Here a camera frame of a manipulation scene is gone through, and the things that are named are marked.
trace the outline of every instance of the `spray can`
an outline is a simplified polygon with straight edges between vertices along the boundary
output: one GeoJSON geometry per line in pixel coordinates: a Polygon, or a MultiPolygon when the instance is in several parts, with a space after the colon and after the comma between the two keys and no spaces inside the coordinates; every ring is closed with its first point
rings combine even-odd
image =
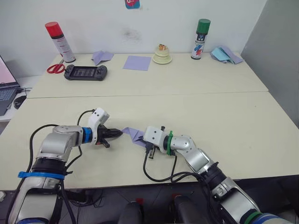
{"type": "Polygon", "coordinates": [[[55,46],[63,57],[65,62],[73,62],[76,60],[59,24],[57,22],[48,22],[45,27],[50,34],[55,46]]]}
{"type": "Polygon", "coordinates": [[[202,51],[205,46],[206,36],[210,28],[211,21],[207,19],[200,19],[198,21],[195,37],[195,45],[192,49],[191,58],[200,59],[202,51]]]}

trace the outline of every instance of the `purple cloth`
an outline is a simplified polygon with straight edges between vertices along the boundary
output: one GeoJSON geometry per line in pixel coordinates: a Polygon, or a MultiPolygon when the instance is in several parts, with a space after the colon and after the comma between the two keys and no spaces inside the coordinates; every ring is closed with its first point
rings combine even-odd
{"type": "Polygon", "coordinates": [[[128,56],[123,69],[147,71],[150,61],[151,57],[128,56]]]}
{"type": "Polygon", "coordinates": [[[110,52],[98,51],[94,52],[92,60],[95,65],[99,64],[102,61],[110,61],[113,58],[114,54],[110,52]]]}
{"type": "Polygon", "coordinates": [[[131,140],[134,144],[145,147],[145,141],[143,141],[143,131],[139,131],[131,127],[125,127],[124,129],[122,129],[122,132],[130,135],[131,140]]]}
{"type": "Polygon", "coordinates": [[[221,45],[219,48],[221,48],[235,64],[241,63],[243,61],[243,59],[234,55],[234,53],[228,47],[221,45]]]}

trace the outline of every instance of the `white table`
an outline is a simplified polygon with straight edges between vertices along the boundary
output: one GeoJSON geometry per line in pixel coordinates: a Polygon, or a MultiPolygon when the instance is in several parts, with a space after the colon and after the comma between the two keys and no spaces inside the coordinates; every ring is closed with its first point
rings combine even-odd
{"type": "MultiPolygon", "coordinates": [[[[150,62],[148,71],[125,70],[128,54],[115,54],[104,62],[108,74],[103,82],[69,81],[64,74],[45,74],[34,87],[30,98],[176,95],[221,92],[268,91],[245,63],[223,64],[204,53],[200,60],[190,54],[172,54],[172,62],[159,65],[150,62]]],[[[76,55],[76,66],[94,66],[92,55],[76,55]]],[[[52,64],[61,60],[57,56],[52,64]]]]}
{"type": "MultiPolygon", "coordinates": [[[[188,134],[198,147],[234,179],[299,173],[299,130],[268,92],[169,96],[72,97],[27,99],[0,136],[1,190],[13,190],[29,159],[29,138],[38,127],[76,124],[82,111],[102,107],[110,118],[106,126],[166,126],[174,134],[188,134]]],[[[88,115],[81,125],[87,125],[88,115]]],[[[34,154],[51,129],[35,137],[34,154]]],[[[123,134],[103,146],[83,145],[83,156],[65,179],[66,188],[95,188],[153,183],[143,174],[144,149],[123,134]]],[[[78,154],[75,148],[71,160],[78,154]]],[[[169,176],[173,157],[159,152],[148,160],[156,178],[169,176]]],[[[176,172],[190,170],[178,158],[176,172]]]]}
{"type": "MultiPolygon", "coordinates": [[[[39,78],[40,78],[40,76],[29,76],[29,77],[17,78],[17,81],[18,81],[20,87],[29,88],[29,87],[35,86],[35,84],[37,83],[39,78]]],[[[24,92],[18,93],[16,95],[15,99],[20,96],[24,96],[24,95],[26,95],[26,93],[24,93],[24,92]]],[[[3,116],[0,116],[0,122],[9,122],[13,118],[15,113],[18,111],[17,109],[14,108],[13,103],[14,102],[12,102],[10,108],[6,111],[6,113],[3,116]]]]}

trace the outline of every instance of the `red cap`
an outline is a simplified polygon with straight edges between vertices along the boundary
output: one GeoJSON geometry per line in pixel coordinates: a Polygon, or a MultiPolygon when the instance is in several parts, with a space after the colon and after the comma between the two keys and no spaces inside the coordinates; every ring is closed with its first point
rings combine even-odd
{"type": "Polygon", "coordinates": [[[45,24],[45,27],[50,34],[50,36],[60,36],[63,34],[58,22],[48,22],[45,24]]]}

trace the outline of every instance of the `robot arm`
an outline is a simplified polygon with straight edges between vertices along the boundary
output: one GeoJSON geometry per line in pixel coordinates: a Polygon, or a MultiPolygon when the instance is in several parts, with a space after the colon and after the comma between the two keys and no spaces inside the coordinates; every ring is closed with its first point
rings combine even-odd
{"type": "Polygon", "coordinates": [[[147,127],[143,140],[159,147],[164,154],[171,150],[180,153],[193,172],[200,174],[209,185],[212,197],[220,202],[220,211],[236,223],[249,210],[259,211],[257,204],[230,178],[226,177],[209,156],[197,148],[188,135],[173,136],[155,128],[147,127]]]}
{"type": "Polygon", "coordinates": [[[31,171],[19,173],[23,183],[14,201],[8,223],[59,221],[62,206],[60,182],[67,175],[65,165],[71,149],[84,143],[103,143],[105,147],[109,147],[105,138],[118,137],[122,132],[118,129],[107,129],[104,123],[108,118],[107,112],[98,108],[89,118],[89,127],[53,128],[53,132],[43,141],[31,171]]]}

